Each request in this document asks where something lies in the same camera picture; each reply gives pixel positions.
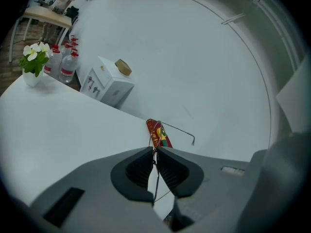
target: wooden floor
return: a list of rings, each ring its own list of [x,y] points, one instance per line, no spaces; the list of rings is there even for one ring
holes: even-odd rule
[[[26,40],[23,41],[24,32],[26,30],[26,26],[28,23],[28,19],[24,19],[19,24],[13,46],[13,54],[12,54],[12,62],[9,63],[9,48],[10,48],[10,40],[12,35],[12,30],[7,34],[4,41],[1,43],[0,48],[0,96],[3,92],[12,84],[20,75],[22,75],[22,71],[19,67],[19,60],[23,56],[23,49],[26,45],[31,45],[38,41],[42,34],[43,24],[31,24],[29,26]],[[52,37],[52,42],[55,42],[57,39],[57,35]],[[69,86],[77,91],[80,90],[79,85],[74,78]]]

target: white tabletop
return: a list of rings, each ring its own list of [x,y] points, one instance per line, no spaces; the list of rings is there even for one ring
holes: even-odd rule
[[[172,141],[174,148],[188,145],[191,149],[191,137],[168,126],[165,129],[168,136],[179,139]],[[148,146],[148,141],[144,120],[91,99],[49,76],[43,76],[35,88],[19,77],[0,97],[3,181],[9,193],[27,205],[78,166]],[[153,190],[156,175],[151,177],[149,189]],[[157,197],[167,192],[161,179]],[[161,200],[157,207],[166,211],[164,214],[170,209],[164,208]]]

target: white flower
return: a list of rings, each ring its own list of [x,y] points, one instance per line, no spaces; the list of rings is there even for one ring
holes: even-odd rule
[[[49,51],[50,51],[50,46],[47,43],[44,44],[43,42],[40,42],[39,47],[40,47],[42,52],[45,52],[46,57],[48,57]]]
[[[24,54],[24,56],[29,54],[27,60],[32,61],[38,55],[36,52],[40,52],[40,51],[41,51],[41,48],[38,46],[38,44],[32,44],[30,47],[29,46],[24,47],[23,54]]]

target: red label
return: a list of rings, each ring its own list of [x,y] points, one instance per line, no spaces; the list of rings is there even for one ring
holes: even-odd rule
[[[51,73],[51,69],[50,67],[44,66],[44,72],[45,73]]]
[[[62,69],[60,70],[60,73],[61,73],[63,76],[70,77],[70,76],[72,76],[73,71],[67,71],[67,70],[65,70],[65,69],[62,68]]]

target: pants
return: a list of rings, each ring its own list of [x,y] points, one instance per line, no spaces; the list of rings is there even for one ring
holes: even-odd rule
[[[53,36],[56,28],[56,25],[45,22],[43,25],[42,37],[46,40],[49,40]]]

